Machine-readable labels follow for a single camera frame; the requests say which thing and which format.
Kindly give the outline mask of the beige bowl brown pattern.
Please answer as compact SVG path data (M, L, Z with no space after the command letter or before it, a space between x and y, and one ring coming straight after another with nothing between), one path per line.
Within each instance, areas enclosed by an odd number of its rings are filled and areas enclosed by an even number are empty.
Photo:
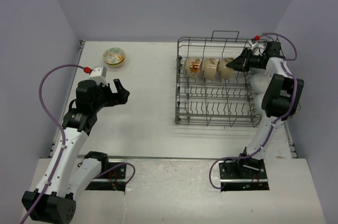
M223 79L230 79L233 73L233 69L227 67L229 62L233 61L233 58L223 58L218 61L217 73Z

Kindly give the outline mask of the beige bowl white flower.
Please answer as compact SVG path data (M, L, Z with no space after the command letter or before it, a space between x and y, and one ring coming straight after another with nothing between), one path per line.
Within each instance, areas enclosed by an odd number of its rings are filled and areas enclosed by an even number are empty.
M203 60L202 74L205 79L213 80L217 72L218 59L206 58Z

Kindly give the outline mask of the yellow patterned bowl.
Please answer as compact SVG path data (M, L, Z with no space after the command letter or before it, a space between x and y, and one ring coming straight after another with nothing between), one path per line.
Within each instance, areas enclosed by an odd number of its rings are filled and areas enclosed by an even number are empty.
M125 61L123 56L104 57L104 63L111 67L120 67Z

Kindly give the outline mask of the white bowl green leaves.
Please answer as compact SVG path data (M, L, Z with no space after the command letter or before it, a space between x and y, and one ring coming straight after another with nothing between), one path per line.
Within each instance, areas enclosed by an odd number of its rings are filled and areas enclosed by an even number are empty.
M123 56L123 57L125 57L126 55L125 55L125 51L123 49L116 48L116 47L107 49L102 55L103 60L104 60L104 57L113 57L113 56Z

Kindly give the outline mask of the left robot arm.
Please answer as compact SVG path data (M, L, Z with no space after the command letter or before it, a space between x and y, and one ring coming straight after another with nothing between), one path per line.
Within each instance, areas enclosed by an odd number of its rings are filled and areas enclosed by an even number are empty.
M92 180L114 174L126 167L121 162L110 167L108 156L90 151L81 166L73 173L79 151L89 138L97 121L98 112L105 107L124 105L130 95L119 79L114 79L116 92L110 85L84 80L78 83L76 98L70 103L61 125L61 140L43 178L33 191L25 191L22 203L27 218L45 223L70 223L74 217L77 200Z

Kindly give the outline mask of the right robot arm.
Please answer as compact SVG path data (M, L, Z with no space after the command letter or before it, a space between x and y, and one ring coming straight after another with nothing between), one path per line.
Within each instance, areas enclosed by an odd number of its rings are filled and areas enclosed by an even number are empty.
M262 119L253 140L238 157L224 160L224 171L235 179L265 179L264 158L275 131L292 116L301 97L304 80L296 78L287 66L287 60L280 54L279 42L267 42L261 55L252 48L245 48L228 67L237 71L251 68L264 69L271 77L261 102Z

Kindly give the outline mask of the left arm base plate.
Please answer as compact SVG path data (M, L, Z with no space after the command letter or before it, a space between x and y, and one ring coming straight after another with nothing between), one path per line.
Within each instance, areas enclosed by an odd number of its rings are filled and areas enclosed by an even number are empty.
M126 189L126 165L122 165L106 173L98 179L94 179L87 187L89 191L120 191Z

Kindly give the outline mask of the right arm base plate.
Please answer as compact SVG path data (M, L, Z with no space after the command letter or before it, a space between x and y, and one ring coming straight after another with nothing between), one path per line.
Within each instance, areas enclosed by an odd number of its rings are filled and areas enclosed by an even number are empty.
M266 167L263 160L246 158L226 159L219 163L221 191L269 190Z

